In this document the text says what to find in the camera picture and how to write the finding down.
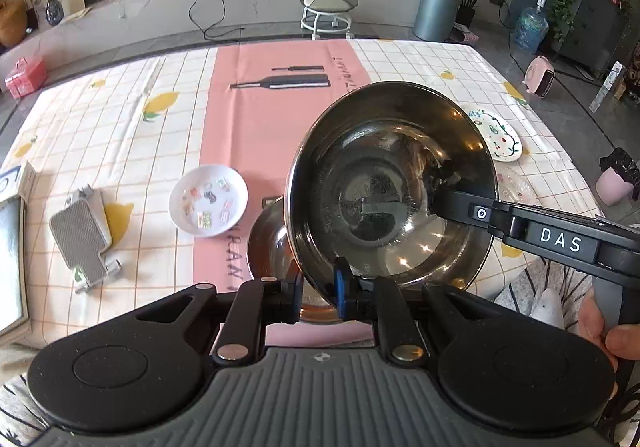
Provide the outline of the right hand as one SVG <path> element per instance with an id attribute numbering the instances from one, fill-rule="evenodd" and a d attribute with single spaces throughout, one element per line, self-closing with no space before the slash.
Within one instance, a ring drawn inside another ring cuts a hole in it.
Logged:
<path id="1" fill-rule="evenodd" d="M 578 311 L 578 334 L 602 349 L 614 369 L 617 369 L 618 362 L 622 359 L 640 359 L 640 327 L 620 325 L 606 331 L 604 317 L 592 289 L 586 293 Z"/>

